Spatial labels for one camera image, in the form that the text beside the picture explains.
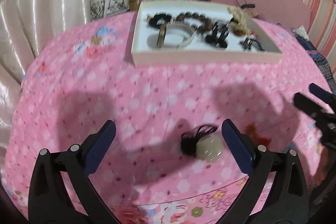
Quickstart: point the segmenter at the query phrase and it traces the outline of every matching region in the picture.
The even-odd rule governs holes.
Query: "pink tablecloth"
[[[107,119],[115,121],[117,136],[90,180],[125,223],[206,223],[223,214],[245,175],[227,147],[220,162],[208,164],[184,157],[179,140],[185,131],[203,123],[221,125],[226,118],[242,132],[254,123],[255,140],[267,138],[273,151],[295,141],[306,178],[314,183],[319,133],[291,101],[295,92],[308,94],[312,82],[328,85],[295,38],[258,21],[283,51],[278,65],[134,68],[129,49],[135,17],[130,12],[69,30],[30,66],[6,156],[7,184],[24,214],[38,152],[81,143]]]

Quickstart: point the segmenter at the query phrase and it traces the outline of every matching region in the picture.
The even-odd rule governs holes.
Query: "silver bracelet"
[[[169,30],[181,30],[189,34],[190,37],[178,45],[168,44],[168,43],[165,43],[165,38],[166,38],[166,33]],[[190,45],[190,43],[194,39],[195,33],[196,33],[195,29],[184,22],[174,21],[174,22],[168,22],[168,23],[162,24],[160,27],[159,36],[157,38],[156,47],[158,48],[161,48],[161,47],[185,48],[188,45]]]

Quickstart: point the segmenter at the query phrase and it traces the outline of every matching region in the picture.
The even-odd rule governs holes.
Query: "black scrunchie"
[[[148,25],[155,29],[160,29],[162,24],[158,24],[160,20],[164,20],[165,23],[171,21],[172,16],[167,14],[156,14],[152,19],[149,20]]]
[[[206,135],[209,135],[217,131],[218,126],[212,124],[204,124],[198,127],[195,132],[185,132],[181,136],[181,150],[182,153],[187,156],[196,157],[196,144],[197,142]]]

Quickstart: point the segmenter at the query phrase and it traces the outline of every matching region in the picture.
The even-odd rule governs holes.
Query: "curtain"
[[[53,37],[90,21],[90,0],[0,0],[0,15],[1,169],[28,66]]]

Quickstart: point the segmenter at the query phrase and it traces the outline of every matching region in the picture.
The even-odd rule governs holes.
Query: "blue gripper pad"
[[[311,83],[309,85],[309,91],[316,97],[320,98],[323,102],[326,104],[331,103],[331,93],[328,91],[325,91],[324,89],[320,88],[318,85],[315,85],[314,83]]]
[[[84,158],[85,175],[93,174],[97,171],[101,161],[103,160],[107,150],[116,136],[116,124],[107,121],[97,133],[97,139],[90,147]]]
[[[235,158],[241,172],[251,176],[253,174],[253,155],[243,143],[240,132],[231,120],[226,119],[222,124],[222,135]]]

